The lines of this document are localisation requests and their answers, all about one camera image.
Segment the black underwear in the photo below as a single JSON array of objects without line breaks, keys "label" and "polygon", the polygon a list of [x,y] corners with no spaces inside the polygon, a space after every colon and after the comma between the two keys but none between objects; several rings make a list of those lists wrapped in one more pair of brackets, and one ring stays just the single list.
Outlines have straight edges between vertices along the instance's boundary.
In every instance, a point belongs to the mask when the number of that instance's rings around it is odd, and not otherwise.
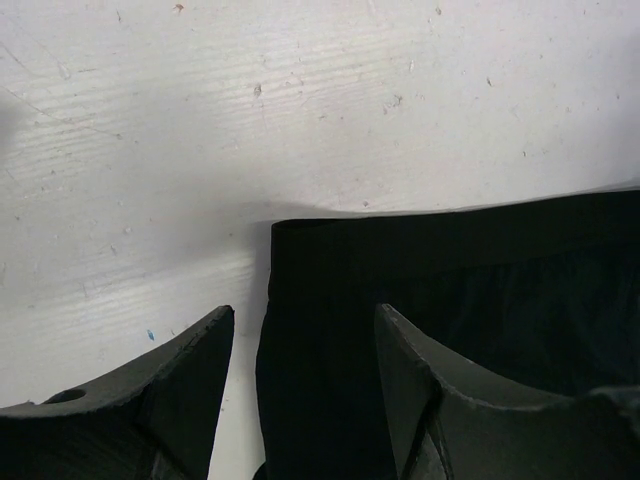
[{"label": "black underwear", "polygon": [[639,194],[276,223],[256,359],[258,478],[401,479],[380,305],[534,389],[639,389]]}]

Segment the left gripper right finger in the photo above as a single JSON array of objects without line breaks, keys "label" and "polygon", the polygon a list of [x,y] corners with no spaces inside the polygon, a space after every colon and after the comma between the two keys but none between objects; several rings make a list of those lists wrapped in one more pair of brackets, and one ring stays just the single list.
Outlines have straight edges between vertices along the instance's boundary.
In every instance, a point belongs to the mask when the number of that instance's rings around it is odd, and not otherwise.
[{"label": "left gripper right finger", "polygon": [[498,375],[389,305],[375,315],[388,431],[401,479],[636,479],[639,389],[578,397]]}]

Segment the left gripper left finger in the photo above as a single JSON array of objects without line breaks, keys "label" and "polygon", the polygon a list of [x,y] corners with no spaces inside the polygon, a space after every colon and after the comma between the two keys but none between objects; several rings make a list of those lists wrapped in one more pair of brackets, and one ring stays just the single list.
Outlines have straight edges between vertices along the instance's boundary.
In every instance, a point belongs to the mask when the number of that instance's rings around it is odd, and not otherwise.
[{"label": "left gripper left finger", "polygon": [[2,408],[2,478],[207,478],[233,337],[221,306],[100,377]]}]

